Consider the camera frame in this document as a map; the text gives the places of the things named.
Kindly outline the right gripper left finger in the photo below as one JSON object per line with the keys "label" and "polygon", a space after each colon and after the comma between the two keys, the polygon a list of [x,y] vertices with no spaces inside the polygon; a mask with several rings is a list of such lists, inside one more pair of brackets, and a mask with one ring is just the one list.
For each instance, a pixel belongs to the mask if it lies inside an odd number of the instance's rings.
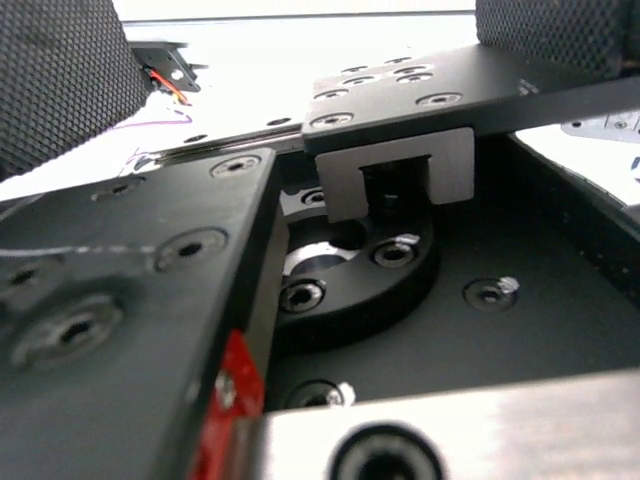
{"label": "right gripper left finger", "polygon": [[2,178],[104,133],[148,96],[112,2],[2,1]]}

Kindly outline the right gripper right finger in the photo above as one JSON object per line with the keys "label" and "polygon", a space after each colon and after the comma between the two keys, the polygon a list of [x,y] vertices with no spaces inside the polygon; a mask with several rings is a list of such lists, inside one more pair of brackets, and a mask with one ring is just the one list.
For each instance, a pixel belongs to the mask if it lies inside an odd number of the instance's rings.
{"label": "right gripper right finger", "polygon": [[639,68],[637,1],[477,1],[475,19],[483,45],[607,77]]}

